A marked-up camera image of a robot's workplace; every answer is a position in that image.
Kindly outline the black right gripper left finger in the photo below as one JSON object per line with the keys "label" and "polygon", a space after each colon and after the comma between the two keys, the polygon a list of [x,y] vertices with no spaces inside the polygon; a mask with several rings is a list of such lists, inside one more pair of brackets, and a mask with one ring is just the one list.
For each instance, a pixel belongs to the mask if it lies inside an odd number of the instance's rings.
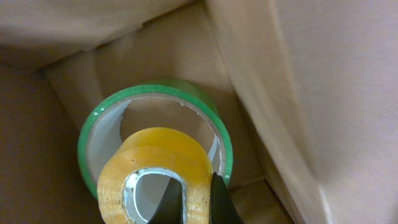
{"label": "black right gripper left finger", "polygon": [[182,224],[183,203],[182,185],[170,179],[165,193],[148,224]]}

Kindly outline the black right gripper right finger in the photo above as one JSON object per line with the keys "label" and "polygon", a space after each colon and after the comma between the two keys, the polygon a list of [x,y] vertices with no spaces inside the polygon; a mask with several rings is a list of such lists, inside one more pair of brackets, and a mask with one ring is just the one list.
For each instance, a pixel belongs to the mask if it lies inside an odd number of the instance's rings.
{"label": "black right gripper right finger", "polygon": [[222,176],[216,172],[211,178],[209,212],[210,224],[244,224],[229,196]]}

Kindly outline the small yellow tape roll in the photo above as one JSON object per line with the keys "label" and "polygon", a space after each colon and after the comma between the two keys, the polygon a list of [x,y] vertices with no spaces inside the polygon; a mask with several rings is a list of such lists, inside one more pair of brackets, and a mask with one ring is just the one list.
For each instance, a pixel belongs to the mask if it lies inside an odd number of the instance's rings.
{"label": "small yellow tape roll", "polygon": [[209,223],[211,161],[196,140],[170,128],[130,135],[103,167],[97,194],[104,222],[137,223],[137,216],[128,215],[124,191],[130,177],[156,172],[181,181],[184,223]]}

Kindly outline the green tape roll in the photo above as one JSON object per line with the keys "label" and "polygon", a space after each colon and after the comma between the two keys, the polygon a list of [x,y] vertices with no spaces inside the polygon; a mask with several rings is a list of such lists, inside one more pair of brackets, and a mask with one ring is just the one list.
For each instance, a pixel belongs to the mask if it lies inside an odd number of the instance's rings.
{"label": "green tape roll", "polygon": [[196,111],[215,132],[218,148],[209,152],[213,158],[220,154],[218,173],[229,184],[233,172],[233,147],[231,138],[222,122],[214,101],[196,84],[177,78],[149,80],[120,90],[103,100],[87,117],[80,131],[77,153],[81,176],[94,198],[97,182],[104,165],[122,144],[121,120],[127,106],[134,98],[159,93],[161,97],[182,100],[182,104]]}

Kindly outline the brown cardboard box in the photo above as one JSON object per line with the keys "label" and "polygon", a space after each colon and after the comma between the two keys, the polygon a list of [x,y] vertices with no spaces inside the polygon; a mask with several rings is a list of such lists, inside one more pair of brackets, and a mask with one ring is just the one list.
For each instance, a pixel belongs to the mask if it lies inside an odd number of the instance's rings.
{"label": "brown cardboard box", "polygon": [[397,222],[396,1],[2,1],[1,222],[101,223],[78,133],[113,93],[216,103],[246,223]]}

